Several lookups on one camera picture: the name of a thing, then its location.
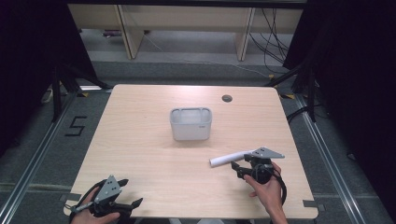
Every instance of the black cable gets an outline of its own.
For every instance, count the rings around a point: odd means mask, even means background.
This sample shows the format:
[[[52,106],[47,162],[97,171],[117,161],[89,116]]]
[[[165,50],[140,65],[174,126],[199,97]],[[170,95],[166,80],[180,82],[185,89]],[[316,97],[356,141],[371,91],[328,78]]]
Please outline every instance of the black cable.
[[[301,114],[301,113],[303,113],[303,112],[305,112],[305,111],[308,111],[308,106],[301,107],[300,109],[296,110],[295,112],[293,112],[293,113],[287,115],[286,118],[287,118],[287,120],[288,120],[288,123],[291,123],[291,121],[292,121],[295,117],[297,117],[299,114]]]
[[[271,26],[270,22],[268,21],[268,18],[265,15],[265,12],[264,12],[263,8],[262,8],[262,15],[264,16],[265,20],[267,21],[268,27],[270,28],[270,31],[271,31],[270,37],[268,38],[268,42],[271,39],[271,35],[273,35],[275,40],[276,40],[277,47],[279,49],[280,54],[282,55],[282,57],[283,57],[283,55],[286,56],[285,52],[283,52],[282,47],[280,45],[283,45],[287,49],[289,49],[289,48],[285,44],[283,44],[283,42],[280,41],[279,38],[277,37],[277,31],[276,31],[276,8],[273,8],[273,25],[272,26]]]
[[[263,47],[254,37],[252,34],[249,34],[251,39],[253,40],[253,42],[256,44],[256,46],[259,48],[259,50],[263,51],[266,54],[269,54],[272,58],[274,58],[275,60],[277,60],[280,63],[283,63],[283,60],[280,59],[279,57],[277,57],[273,52],[269,51],[268,49],[266,49],[265,47]]]
[[[276,175],[275,172],[270,171],[270,170],[269,170],[268,168],[266,168],[263,164],[258,164],[258,165],[256,165],[256,167],[254,167],[254,169],[251,171],[252,174],[251,174],[250,176],[259,176],[258,172],[259,172],[261,169],[263,169],[263,170],[265,170],[266,172],[268,172],[271,176],[273,176],[273,177],[277,180],[277,182],[279,182],[279,185],[280,185],[280,187],[282,188],[281,200],[282,200],[282,205],[283,205],[283,204],[285,203],[285,201],[286,201],[286,197],[287,197],[287,195],[288,195],[288,191],[287,191],[287,188],[286,188],[286,184],[285,184],[285,182],[283,181],[282,176],[280,175],[279,171],[276,171],[276,170],[274,169],[274,170],[277,172],[277,175]]]
[[[265,38],[264,35],[262,35],[262,33],[260,33],[260,36],[265,40],[265,42],[269,42],[270,45],[277,47],[277,48],[282,48],[283,50],[289,50],[289,48],[284,48],[284,47],[280,47],[279,45],[276,45],[272,42],[270,42],[267,38]]]

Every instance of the gray floor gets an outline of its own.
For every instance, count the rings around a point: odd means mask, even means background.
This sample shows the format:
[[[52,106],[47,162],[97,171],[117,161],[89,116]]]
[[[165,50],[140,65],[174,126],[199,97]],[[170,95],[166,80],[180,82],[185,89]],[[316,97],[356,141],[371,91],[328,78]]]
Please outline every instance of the gray floor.
[[[260,86],[266,83],[268,75],[287,71],[280,63],[257,49],[249,41],[247,57],[243,62],[236,60],[233,35],[208,32],[157,32],[145,37],[136,59],[127,59],[120,37],[106,38],[103,31],[83,30],[81,36],[92,59],[99,78],[108,84],[156,83],[156,84],[199,84],[199,85],[246,85]],[[290,35],[282,35],[286,45]],[[277,48],[270,48],[279,57]],[[267,64],[274,73],[268,70]],[[223,80],[227,74],[229,80]],[[281,83],[277,90],[289,94],[292,79]],[[103,113],[108,93],[89,93],[88,97],[73,100],[59,131],[44,160],[40,163],[29,189],[13,214],[11,223],[66,223],[64,204],[59,201],[62,194],[69,192],[82,164],[97,123]],[[281,103],[288,115],[298,109],[296,100],[283,98]],[[23,174],[29,160],[41,144],[41,139],[50,126],[52,107],[43,104],[37,109],[29,125],[20,136],[20,145],[10,148],[0,159],[0,204],[7,197]],[[332,153],[346,185],[352,192],[366,223],[392,223],[382,203],[371,188],[358,164],[347,158],[347,146],[332,125],[331,117],[323,107],[316,109],[317,125]],[[75,130],[69,128],[75,116],[78,125],[85,126],[80,137],[67,137]],[[299,150],[315,201],[324,207],[315,220],[290,220],[290,223],[353,223],[337,192],[318,147],[314,142],[303,116],[296,117],[290,124],[296,146]],[[182,219],[181,223],[197,223],[199,220]],[[268,220],[255,220],[268,223]]]

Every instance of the white paper roll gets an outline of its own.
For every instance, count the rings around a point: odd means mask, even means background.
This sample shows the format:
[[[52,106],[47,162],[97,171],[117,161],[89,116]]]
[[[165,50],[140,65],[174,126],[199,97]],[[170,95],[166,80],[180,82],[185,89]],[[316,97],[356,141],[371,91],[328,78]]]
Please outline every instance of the white paper roll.
[[[240,161],[242,159],[244,159],[244,155],[245,154],[250,154],[252,153],[254,150],[249,150],[249,151],[240,151],[240,152],[235,152],[233,154],[229,154],[229,155],[225,155],[225,156],[221,156],[221,157],[217,157],[214,159],[210,159],[210,166],[211,167],[216,167],[216,166],[220,166],[223,164],[226,164],[230,161]]]

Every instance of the cable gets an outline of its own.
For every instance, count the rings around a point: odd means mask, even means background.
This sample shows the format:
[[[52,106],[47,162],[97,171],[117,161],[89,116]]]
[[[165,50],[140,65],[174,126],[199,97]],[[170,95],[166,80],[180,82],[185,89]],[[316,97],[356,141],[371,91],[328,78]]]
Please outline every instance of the cable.
[[[302,108],[296,110],[295,112],[293,112],[293,113],[287,115],[286,118],[287,118],[287,120],[288,120],[288,123],[291,123],[291,121],[292,121],[295,117],[297,117],[299,114],[302,114],[303,112],[308,111],[308,108],[309,108],[308,106],[304,106],[304,107],[302,107]]]
[[[270,25],[270,23],[269,23],[269,21],[267,20],[267,22],[268,22],[268,26],[270,27],[270,29],[271,29],[271,33],[270,33],[270,36],[268,37],[268,42],[271,40],[271,36],[272,36],[272,34],[273,34],[273,30],[272,30],[272,28],[271,28],[271,25]]]
[[[283,49],[280,46],[281,41],[279,40],[279,38],[277,38],[277,30],[276,30],[276,8],[273,8],[273,15],[274,15],[274,22],[273,22],[273,33],[274,33],[274,38],[276,39],[276,43],[278,46],[278,50],[280,55],[282,56],[283,60],[285,60],[286,58],[286,54],[283,51]]]
[[[279,46],[279,45],[276,45],[276,44],[274,44],[274,43],[272,43],[271,41],[269,41],[267,38],[265,38],[265,36],[263,36],[262,35],[262,33],[260,33],[260,35],[262,36],[262,38],[266,41],[266,42],[269,42],[269,44],[270,45],[272,45],[272,46],[274,46],[274,47],[277,47],[277,48],[282,48],[283,50],[289,50],[289,48],[286,46],[284,46],[284,47],[282,47],[282,46]]]
[[[271,26],[270,22],[268,21],[267,16],[265,15],[264,9],[262,8],[262,15],[264,16],[265,20],[267,21],[268,27],[270,28],[271,34],[274,36],[274,38],[276,39],[276,43],[277,43],[277,47],[283,49],[280,45],[282,45],[285,49],[289,49],[288,46],[286,46],[285,44],[283,44],[282,41],[279,40],[279,38],[277,38],[277,31],[276,31],[276,8],[273,8],[273,25]]]
[[[268,174],[270,174],[271,176],[273,176],[277,182],[279,182],[280,187],[282,188],[282,205],[285,203],[286,201],[286,197],[288,195],[288,191],[286,188],[286,184],[282,179],[282,176],[280,176],[280,173],[278,171],[276,171],[278,173],[278,175],[275,174],[275,172],[272,172],[271,170],[269,170],[268,168],[265,167],[265,165],[263,164],[257,164],[254,169],[251,171],[252,174],[250,176],[259,176],[259,171],[265,170]]]
[[[261,51],[264,52],[264,66],[265,66],[270,72],[272,72],[272,73],[285,74],[285,73],[282,73],[282,72],[274,71],[274,70],[272,70],[271,68],[269,68],[269,67],[268,67],[268,64],[267,64],[267,62],[266,62],[266,60],[265,60],[265,55],[266,55],[266,54],[269,54],[272,58],[274,58],[275,60],[277,60],[279,63],[283,63],[283,60],[282,60],[282,59],[279,59],[273,52],[269,51],[268,49],[266,49],[265,47],[263,47],[262,45],[260,45],[260,44],[256,41],[256,39],[253,37],[252,34],[249,34],[249,35],[250,35],[251,39],[253,40],[253,43],[259,48],[259,50],[261,50]]]

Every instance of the black tape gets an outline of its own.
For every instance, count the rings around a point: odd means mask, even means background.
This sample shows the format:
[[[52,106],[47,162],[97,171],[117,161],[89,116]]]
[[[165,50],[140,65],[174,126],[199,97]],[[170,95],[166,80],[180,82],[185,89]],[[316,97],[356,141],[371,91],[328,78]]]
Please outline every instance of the black tape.
[[[79,137],[79,136],[81,136],[82,130],[84,130],[85,126],[75,125],[75,122],[76,122],[77,119],[86,119],[86,118],[87,118],[87,116],[75,116],[73,118],[73,121],[70,124],[69,128],[79,129],[79,132],[78,133],[67,133],[64,136],[67,136],[67,137]]]
[[[317,204],[315,201],[303,200],[304,207],[316,207],[320,212],[326,211],[323,204]]]
[[[68,194],[61,195],[61,198],[59,198],[59,201],[64,202],[64,203],[66,201],[78,202],[80,198],[81,198],[81,194],[68,193]]]

